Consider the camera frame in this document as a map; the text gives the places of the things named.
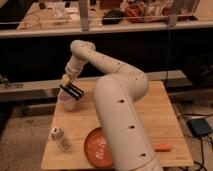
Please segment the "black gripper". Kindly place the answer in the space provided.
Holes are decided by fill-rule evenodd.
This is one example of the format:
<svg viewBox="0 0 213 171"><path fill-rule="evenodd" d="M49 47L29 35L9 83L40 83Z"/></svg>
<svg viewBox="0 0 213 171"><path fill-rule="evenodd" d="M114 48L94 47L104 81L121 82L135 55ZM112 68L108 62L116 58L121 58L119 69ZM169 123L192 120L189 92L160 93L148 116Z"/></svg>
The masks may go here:
<svg viewBox="0 0 213 171"><path fill-rule="evenodd" d="M60 87L76 100L79 100L84 96L84 91L71 82L61 83Z"/></svg>

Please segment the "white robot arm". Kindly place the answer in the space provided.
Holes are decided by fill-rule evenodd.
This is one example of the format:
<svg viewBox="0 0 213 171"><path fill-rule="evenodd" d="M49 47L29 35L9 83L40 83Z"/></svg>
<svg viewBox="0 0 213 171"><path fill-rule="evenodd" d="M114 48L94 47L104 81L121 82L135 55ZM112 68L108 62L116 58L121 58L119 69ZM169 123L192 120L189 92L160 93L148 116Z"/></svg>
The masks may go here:
<svg viewBox="0 0 213 171"><path fill-rule="evenodd" d="M93 89L93 101L117 171L163 171L134 102L146 95L147 75L140 69L96 51L93 43L71 42L72 56L60 88L78 100L83 90L74 85L85 64L104 73Z"/></svg>

